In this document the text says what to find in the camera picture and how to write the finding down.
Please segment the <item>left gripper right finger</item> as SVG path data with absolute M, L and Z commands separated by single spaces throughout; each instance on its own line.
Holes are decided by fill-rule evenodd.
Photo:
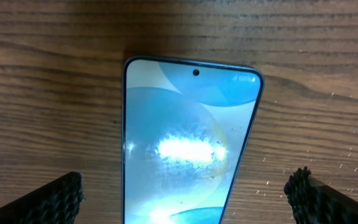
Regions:
M 358 202 L 299 168 L 284 186 L 296 224 L 358 224 Z

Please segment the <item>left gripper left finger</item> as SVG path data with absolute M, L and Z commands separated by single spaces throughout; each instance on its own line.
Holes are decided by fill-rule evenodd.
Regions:
M 82 201 L 82 175 L 69 172 L 0 207 L 0 224 L 74 224 Z

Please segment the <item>Samsung Galaxy smartphone blue screen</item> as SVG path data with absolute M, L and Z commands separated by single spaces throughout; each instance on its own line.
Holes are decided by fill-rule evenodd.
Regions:
M 122 74 L 123 224 L 222 223 L 263 90 L 252 67 L 130 58 Z

